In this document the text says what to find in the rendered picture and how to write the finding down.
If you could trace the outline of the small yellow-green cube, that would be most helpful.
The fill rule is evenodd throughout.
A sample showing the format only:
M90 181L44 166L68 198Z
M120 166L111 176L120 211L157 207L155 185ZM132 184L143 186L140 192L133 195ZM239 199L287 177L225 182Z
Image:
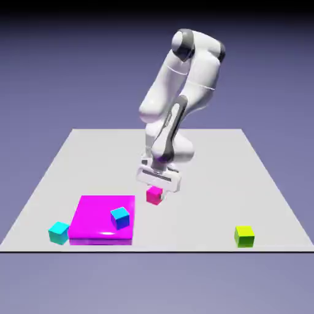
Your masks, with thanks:
M255 234L251 226L236 226L234 232L235 243L238 248L251 248L254 245Z

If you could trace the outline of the small cyan cube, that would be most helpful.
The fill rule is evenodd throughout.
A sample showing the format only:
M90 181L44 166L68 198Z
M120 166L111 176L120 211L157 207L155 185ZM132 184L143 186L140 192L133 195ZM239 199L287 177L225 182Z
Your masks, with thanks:
M69 225L57 221L49 230L50 241L58 245L64 245L68 240Z

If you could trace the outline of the small blue cube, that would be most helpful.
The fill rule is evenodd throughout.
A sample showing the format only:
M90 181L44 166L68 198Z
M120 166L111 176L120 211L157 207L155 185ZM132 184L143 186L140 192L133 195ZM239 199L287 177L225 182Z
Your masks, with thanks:
M129 226L130 222L129 212L124 207L111 210L110 217L111 222L116 230L120 230Z

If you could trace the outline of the large magenta box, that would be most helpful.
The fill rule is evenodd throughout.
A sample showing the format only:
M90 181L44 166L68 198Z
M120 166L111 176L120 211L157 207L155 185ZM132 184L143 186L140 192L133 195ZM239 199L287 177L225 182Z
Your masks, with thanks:
M131 245L135 214L134 195L84 195L80 198L68 230L71 245ZM116 230L110 211L124 207L129 226Z

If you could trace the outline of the small pink cube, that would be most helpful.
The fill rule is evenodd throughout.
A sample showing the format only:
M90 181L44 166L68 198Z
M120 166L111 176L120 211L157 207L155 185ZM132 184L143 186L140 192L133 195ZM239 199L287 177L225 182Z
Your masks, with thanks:
M163 189L156 186L151 186L146 191L147 202L158 205L162 201Z

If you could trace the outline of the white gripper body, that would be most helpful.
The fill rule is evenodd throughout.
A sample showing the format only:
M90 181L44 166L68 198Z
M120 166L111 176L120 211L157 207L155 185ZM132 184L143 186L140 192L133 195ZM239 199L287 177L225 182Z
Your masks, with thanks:
M158 172L151 167L142 164L137 170L136 179L147 185L176 193L180 190L182 178L179 172L169 169Z

